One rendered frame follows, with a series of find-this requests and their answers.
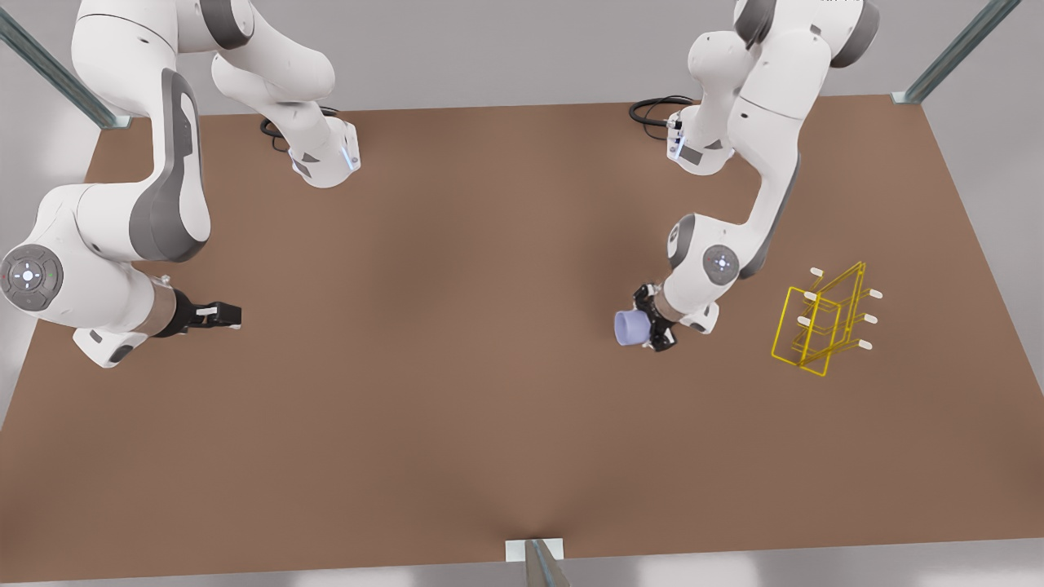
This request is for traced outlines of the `lavender cup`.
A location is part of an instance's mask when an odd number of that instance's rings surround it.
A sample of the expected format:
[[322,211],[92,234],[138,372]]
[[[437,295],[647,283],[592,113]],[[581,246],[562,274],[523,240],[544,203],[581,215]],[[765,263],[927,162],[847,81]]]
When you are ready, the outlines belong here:
[[614,334],[620,346],[645,345],[650,341],[652,321],[639,309],[617,311],[614,316]]

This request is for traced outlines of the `silver frame post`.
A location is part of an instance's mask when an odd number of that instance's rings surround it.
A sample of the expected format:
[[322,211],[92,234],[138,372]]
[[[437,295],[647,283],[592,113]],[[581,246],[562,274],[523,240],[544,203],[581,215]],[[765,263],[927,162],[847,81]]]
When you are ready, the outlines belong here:
[[506,541],[506,561],[524,563],[526,587],[572,587],[560,568],[563,558],[562,538]]
[[2,7],[0,7],[0,40],[100,130],[127,130],[130,126],[130,116],[118,116],[102,104],[84,83],[71,74],[58,58],[42,46],[29,31],[23,29],[14,16]]
[[933,60],[906,90],[889,94],[893,104],[921,104],[960,62],[989,36],[1023,0],[989,0],[958,36]]

